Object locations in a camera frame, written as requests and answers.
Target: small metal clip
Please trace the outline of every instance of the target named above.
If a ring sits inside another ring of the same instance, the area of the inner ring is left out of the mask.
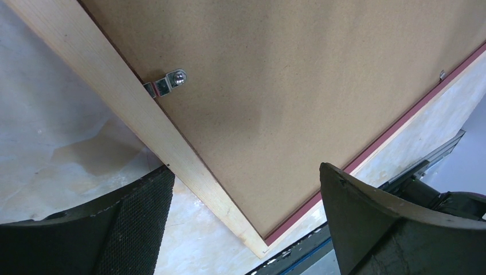
[[[165,96],[172,92],[172,89],[181,86],[187,80],[187,74],[184,70],[178,69],[166,74],[162,79],[155,82],[143,84],[145,90],[154,99],[159,96]]]
[[[444,72],[444,70],[441,71],[441,73],[439,74],[439,82],[442,82],[446,77],[446,74]]]

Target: metal clip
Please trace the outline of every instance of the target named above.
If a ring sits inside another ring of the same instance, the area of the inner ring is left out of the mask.
[[[187,74],[184,70],[178,69],[166,74],[162,79],[155,82],[143,84],[145,90],[154,99],[159,96],[165,96],[172,92],[172,89],[181,86],[187,80]]]
[[[442,82],[446,77],[446,74],[444,72],[444,70],[441,71],[441,73],[439,74],[439,82]]]

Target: wooden frame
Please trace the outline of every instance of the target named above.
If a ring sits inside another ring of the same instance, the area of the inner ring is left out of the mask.
[[[319,206],[321,197],[317,193],[267,239],[261,238],[76,0],[6,0],[6,3],[258,257],[267,255]],[[454,84],[485,50],[486,45],[483,45],[351,162],[345,171],[351,175],[359,171],[406,128],[419,110]]]

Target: bolt head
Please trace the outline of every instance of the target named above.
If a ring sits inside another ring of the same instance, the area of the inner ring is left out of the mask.
[[[186,76],[185,73],[183,73],[183,72],[174,73],[173,80],[174,80],[174,83],[176,85],[184,84],[184,82],[186,82],[186,79],[187,79],[187,76]]]

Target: concrete floor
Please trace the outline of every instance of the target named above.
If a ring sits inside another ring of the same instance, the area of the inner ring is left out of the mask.
[[[302,275],[340,275],[336,252],[332,249],[324,257],[309,267]]]
[[[486,194],[486,97],[463,126],[466,131],[454,151],[422,179],[441,193],[466,191]]]

